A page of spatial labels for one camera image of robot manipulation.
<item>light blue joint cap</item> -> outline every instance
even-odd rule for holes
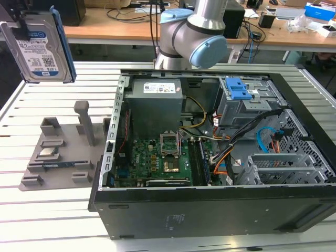
[[[191,9],[167,9],[161,14],[160,24],[187,19],[192,13]]]
[[[226,54],[226,38],[221,35],[203,41],[190,55],[189,62],[199,68],[207,69],[217,64]]]

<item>open computer tower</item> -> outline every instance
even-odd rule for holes
[[[304,232],[336,146],[279,74],[123,70],[91,200],[113,239]]]

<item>floor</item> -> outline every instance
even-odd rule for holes
[[[107,46],[108,55],[104,56],[105,49],[101,45],[71,45],[74,61],[138,61],[149,62],[154,58],[153,48],[150,46],[137,46],[132,49],[131,46]],[[255,64],[283,64],[282,57],[284,51],[260,51],[256,56]],[[227,56],[221,62],[227,62]],[[247,58],[241,58],[240,63],[247,63]],[[305,65],[306,69],[323,85],[326,86],[330,81],[336,68],[328,69],[326,72],[321,72],[320,69],[313,63],[311,66]],[[19,69],[14,58],[9,53],[6,44],[0,41],[0,108],[5,104],[11,96],[15,88],[21,81]],[[328,91],[331,94],[336,92],[336,78],[329,84]]]

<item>slotted aluminum surface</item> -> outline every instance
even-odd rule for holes
[[[152,69],[152,64],[140,62],[77,62],[75,66],[75,83],[21,83],[0,112],[0,251],[245,251],[251,246],[267,251],[336,250],[336,215],[302,234],[111,241],[98,214],[87,211],[90,188],[19,191],[43,117],[57,116],[61,124],[78,123],[75,101],[88,100],[92,122],[101,122],[111,114],[120,69]],[[328,101],[303,70],[244,64],[213,69],[282,74],[336,142],[335,101]]]

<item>blue cable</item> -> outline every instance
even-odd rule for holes
[[[250,56],[248,57],[248,64],[250,64],[250,60],[251,60],[251,55],[252,55],[252,50],[253,50],[253,34],[251,33],[251,47],[250,47]]]
[[[258,141],[258,144],[259,144],[260,148],[263,150],[263,152],[268,153],[268,151],[267,151],[267,149],[266,149],[263,141],[261,140],[261,132],[262,132],[262,130],[270,130],[273,133],[279,132],[281,134],[283,134],[284,131],[283,130],[276,130],[276,129],[271,128],[271,127],[262,127],[260,130],[258,130],[258,132],[257,132],[257,141]]]

